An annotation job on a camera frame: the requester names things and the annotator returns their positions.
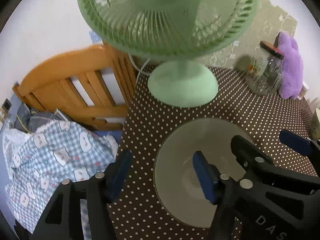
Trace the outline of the grey ceramic bowl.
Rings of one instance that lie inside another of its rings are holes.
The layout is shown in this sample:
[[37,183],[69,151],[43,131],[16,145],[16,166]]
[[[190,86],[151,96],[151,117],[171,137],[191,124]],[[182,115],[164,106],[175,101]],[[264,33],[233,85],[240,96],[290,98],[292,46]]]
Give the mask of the grey ceramic bowl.
[[163,142],[155,161],[154,183],[161,204],[176,220],[209,228],[216,206],[206,200],[193,168],[192,157],[201,151],[208,163],[238,181],[246,173],[231,152],[231,139],[249,135],[219,118],[196,119],[175,129]]

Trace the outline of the cream patterned bowl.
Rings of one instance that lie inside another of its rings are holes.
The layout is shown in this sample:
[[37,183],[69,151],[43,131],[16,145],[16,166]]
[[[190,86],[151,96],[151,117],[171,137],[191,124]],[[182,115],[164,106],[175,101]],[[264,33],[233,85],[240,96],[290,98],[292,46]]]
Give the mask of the cream patterned bowl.
[[311,119],[310,134],[313,140],[320,139],[320,110],[317,108]]

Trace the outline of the toothpick container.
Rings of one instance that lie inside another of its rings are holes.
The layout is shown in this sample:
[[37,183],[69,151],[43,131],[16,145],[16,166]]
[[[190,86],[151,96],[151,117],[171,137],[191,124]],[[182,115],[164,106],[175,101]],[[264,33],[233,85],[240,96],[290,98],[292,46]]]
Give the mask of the toothpick container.
[[308,92],[309,87],[307,84],[303,83],[301,91],[297,97],[298,100],[302,100],[302,98],[304,98],[304,96],[306,95],[306,93]]

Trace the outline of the blue checkered cloth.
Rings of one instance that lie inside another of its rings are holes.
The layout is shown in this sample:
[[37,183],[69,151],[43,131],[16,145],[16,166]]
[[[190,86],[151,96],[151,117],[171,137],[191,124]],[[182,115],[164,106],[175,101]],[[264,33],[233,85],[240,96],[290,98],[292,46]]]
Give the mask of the blue checkered cloth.
[[71,121],[51,121],[34,133],[6,128],[2,147],[9,175],[7,205],[29,232],[61,181],[88,180],[113,163],[118,152],[112,135],[97,135]]

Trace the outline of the purple plush toy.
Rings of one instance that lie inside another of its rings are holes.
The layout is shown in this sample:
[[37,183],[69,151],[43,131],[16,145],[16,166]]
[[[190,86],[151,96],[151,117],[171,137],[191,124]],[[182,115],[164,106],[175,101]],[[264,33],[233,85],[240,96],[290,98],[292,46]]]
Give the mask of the purple plush toy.
[[280,32],[276,39],[277,48],[283,54],[282,83],[278,89],[283,99],[298,98],[303,86],[303,60],[297,41],[287,32]]

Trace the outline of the brown polka dot tablecloth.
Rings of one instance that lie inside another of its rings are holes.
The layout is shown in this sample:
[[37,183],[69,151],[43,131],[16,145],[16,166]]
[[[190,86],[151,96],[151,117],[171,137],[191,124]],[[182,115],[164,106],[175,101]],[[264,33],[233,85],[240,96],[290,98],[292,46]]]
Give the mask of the brown polka dot tablecloth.
[[132,152],[132,164],[119,198],[108,209],[118,239],[205,239],[207,230],[184,225],[160,204],[153,185],[157,151],[178,126],[198,118],[225,119],[240,126],[277,166],[316,175],[309,159],[279,142],[287,129],[310,135],[312,111],[306,100],[253,94],[242,72],[213,68],[219,83],[216,98],[197,108],[166,106],[154,99],[141,77],[125,119],[120,150]]

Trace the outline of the glass jar with dark lid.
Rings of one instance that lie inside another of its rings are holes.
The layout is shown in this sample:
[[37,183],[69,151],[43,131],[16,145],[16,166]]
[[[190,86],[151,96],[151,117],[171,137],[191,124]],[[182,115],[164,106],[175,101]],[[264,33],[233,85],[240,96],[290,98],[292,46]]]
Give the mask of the glass jar with dark lid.
[[283,59],[284,55],[278,48],[269,42],[260,41],[245,77],[253,93],[262,96],[277,93],[283,79]]

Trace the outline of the grey dark cloth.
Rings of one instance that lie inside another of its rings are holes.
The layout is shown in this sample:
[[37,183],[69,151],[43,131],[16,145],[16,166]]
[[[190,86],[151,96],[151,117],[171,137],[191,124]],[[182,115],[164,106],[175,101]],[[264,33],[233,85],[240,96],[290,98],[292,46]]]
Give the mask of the grey dark cloth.
[[52,112],[41,112],[34,107],[22,103],[16,113],[13,128],[24,132],[34,133],[39,127],[46,125],[52,120],[72,121],[72,119],[59,109]]

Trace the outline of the green elephant pattern cloth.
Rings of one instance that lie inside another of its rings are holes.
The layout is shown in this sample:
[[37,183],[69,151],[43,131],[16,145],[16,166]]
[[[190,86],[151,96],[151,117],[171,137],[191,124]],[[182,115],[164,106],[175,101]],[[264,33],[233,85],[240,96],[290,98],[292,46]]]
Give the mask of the green elephant pattern cloth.
[[279,32],[295,34],[297,21],[269,0],[259,0],[252,24],[236,41],[225,48],[196,59],[208,67],[246,70],[251,57],[259,54],[261,41],[273,43]]

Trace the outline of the orange wooden chair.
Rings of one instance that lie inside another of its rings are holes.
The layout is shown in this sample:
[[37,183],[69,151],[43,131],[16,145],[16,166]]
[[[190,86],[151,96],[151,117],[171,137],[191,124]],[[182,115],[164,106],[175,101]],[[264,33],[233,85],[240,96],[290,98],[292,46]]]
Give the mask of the orange wooden chair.
[[123,127],[136,86],[129,56],[109,44],[95,44],[47,59],[12,90],[30,107],[56,109],[101,131]]

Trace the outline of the green desk fan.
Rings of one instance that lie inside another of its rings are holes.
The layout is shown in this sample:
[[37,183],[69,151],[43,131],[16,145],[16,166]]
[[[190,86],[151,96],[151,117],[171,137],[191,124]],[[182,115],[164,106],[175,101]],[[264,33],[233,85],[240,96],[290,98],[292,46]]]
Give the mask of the green desk fan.
[[225,48],[252,23],[259,0],[77,0],[87,24],[108,44],[159,61],[148,78],[158,101],[199,107],[217,80],[196,58]]

